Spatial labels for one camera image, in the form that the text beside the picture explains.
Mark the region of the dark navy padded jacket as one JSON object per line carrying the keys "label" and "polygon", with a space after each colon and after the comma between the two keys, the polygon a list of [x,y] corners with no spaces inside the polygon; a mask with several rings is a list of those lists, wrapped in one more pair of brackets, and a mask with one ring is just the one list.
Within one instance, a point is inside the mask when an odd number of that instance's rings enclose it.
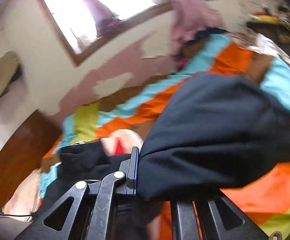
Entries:
{"label": "dark navy padded jacket", "polygon": [[[199,74],[172,96],[139,149],[132,223],[154,239],[166,201],[190,201],[256,181],[290,162],[290,111],[241,76]],[[131,154],[108,156],[100,140],[60,150],[60,177],[37,220],[75,183],[102,180]]]}

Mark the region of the pile of dark clothes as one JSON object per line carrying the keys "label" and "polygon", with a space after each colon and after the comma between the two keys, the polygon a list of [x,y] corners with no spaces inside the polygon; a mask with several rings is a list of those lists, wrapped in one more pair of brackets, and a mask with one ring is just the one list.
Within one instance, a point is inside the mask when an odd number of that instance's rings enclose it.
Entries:
{"label": "pile of dark clothes", "polygon": [[185,42],[178,54],[174,56],[174,60],[178,68],[183,68],[190,59],[193,58],[204,47],[205,43],[208,42],[212,34],[225,34],[227,31],[220,28],[208,27],[205,30],[197,31],[194,35],[194,39]]}

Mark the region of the colourful patchwork bed sheet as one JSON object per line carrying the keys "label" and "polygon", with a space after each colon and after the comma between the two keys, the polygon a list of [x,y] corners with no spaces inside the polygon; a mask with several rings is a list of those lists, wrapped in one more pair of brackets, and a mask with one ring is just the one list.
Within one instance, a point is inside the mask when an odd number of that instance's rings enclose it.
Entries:
{"label": "colourful patchwork bed sheet", "polygon": [[[275,96],[290,110],[290,59],[269,39],[251,42],[235,34],[212,34],[200,51],[178,72],[154,76],[143,85],[123,88],[83,105],[63,121],[62,135],[46,158],[63,146],[108,137],[114,144],[115,132],[129,129],[145,137],[170,97],[191,76],[201,73],[233,76],[255,63],[255,54],[272,56],[261,89]],[[225,194],[265,233],[275,231],[283,238],[290,234],[290,163],[278,164],[263,178]]]}

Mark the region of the brown wooden headboard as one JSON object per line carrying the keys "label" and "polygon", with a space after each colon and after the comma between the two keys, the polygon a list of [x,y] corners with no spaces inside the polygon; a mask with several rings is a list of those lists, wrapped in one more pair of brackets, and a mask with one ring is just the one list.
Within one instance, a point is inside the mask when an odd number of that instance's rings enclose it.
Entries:
{"label": "brown wooden headboard", "polygon": [[0,208],[20,183],[39,168],[41,159],[59,138],[61,130],[40,111],[34,111],[0,151]]}

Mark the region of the wooden framed window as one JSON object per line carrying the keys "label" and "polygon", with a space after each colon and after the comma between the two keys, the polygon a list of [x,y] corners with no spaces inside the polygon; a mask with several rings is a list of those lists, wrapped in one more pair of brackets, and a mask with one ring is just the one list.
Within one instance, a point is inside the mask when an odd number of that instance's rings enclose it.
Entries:
{"label": "wooden framed window", "polygon": [[39,0],[76,66],[118,35],[173,9],[170,0]]}

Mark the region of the cluttered side table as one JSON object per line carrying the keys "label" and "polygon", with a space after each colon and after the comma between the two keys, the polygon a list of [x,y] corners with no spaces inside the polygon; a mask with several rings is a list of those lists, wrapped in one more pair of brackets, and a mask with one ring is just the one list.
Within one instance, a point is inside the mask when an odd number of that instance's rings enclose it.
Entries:
{"label": "cluttered side table", "polygon": [[261,11],[249,14],[245,26],[274,41],[290,57],[290,10],[284,6],[278,7],[278,13],[273,14],[265,5]]}

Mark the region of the pink curtain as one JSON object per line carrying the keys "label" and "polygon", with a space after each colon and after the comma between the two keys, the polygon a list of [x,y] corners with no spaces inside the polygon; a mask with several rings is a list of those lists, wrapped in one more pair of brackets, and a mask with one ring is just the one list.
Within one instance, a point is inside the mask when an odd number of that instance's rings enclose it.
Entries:
{"label": "pink curtain", "polygon": [[[83,1],[95,21],[97,37],[112,33],[122,25],[123,20],[100,0]],[[170,42],[174,53],[179,50],[181,43],[192,40],[197,31],[222,25],[220,13],[205,0],[172,0],[172,5],[175,18]]]}

